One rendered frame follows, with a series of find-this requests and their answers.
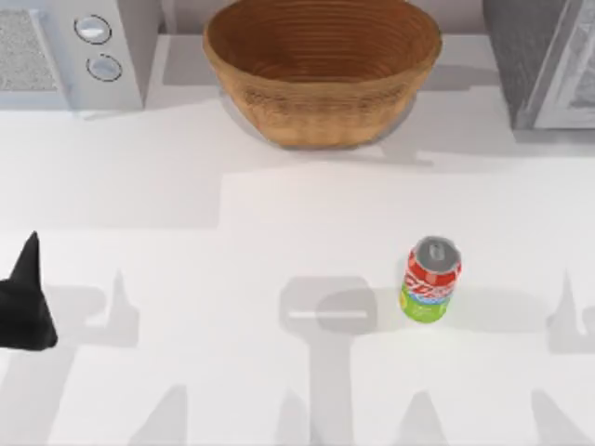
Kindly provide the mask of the grey cabinet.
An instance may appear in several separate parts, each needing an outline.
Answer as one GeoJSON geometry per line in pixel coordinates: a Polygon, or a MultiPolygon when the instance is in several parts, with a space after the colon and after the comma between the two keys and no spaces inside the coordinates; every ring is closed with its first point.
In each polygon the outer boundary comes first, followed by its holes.
{"type": "Polygon", "coordinates": [[[510,125],[595,130],[595,0],[483,0],[510,125]]]}

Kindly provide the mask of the brown woven basket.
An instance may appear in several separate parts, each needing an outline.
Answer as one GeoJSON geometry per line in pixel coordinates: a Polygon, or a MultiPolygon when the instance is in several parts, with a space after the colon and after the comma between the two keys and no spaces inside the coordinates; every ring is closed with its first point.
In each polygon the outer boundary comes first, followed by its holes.
{"type": "Polygon", "coordinates": [[[244,118],[286,147],[378,138],[443,48],[409,0],[235,0],[203,31],[205,55],[244,118]]]}

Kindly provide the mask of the large microwave knob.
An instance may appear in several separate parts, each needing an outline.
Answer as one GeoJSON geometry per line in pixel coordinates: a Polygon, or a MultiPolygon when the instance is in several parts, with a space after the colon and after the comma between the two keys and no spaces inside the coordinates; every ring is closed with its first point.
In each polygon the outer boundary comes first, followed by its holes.
{"type": "Polygon", "coordinates": [[[74,21],[73,28],[81,40],[91,45],[103,45],[112,37],[110,23],[97,15],[77,18],[74,21]]]}

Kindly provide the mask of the pale microwave oven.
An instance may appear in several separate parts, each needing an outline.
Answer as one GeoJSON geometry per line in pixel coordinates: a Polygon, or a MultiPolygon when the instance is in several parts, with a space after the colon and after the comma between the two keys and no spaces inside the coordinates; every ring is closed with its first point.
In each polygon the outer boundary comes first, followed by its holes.
{"type": "Polygon", "coordinates": [[[163,21],[161,0],[0,0],[0,111],[143,109],[163,21]],[[74,21],[88,15],[110,23],[105,44],[75,33],[74,21]],[[117,81],[87,72],[99,54],[121,63],[117,81]]]}

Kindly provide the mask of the red and green can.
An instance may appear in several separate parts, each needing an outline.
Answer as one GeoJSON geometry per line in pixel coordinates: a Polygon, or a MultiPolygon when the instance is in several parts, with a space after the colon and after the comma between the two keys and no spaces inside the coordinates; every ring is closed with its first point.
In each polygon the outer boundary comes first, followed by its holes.
{"type": "Polygon", "coordinates": [[[413,321],[433,323],[446,312],[462,270],[455,244],[427,236],[411,249],[404,269],[399,303],[413,321]]]}

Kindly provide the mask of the small microwave knob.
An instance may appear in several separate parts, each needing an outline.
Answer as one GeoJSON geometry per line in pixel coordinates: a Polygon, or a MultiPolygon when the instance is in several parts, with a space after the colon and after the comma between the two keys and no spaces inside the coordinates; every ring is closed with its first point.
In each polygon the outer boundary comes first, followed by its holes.
{"type": "Polygon", "coordinates": [[[111,83],[117,81],[123,74],[121,63],[112,56],[99,54],[86,61],[87,72],[96,80],[111,83]]]}

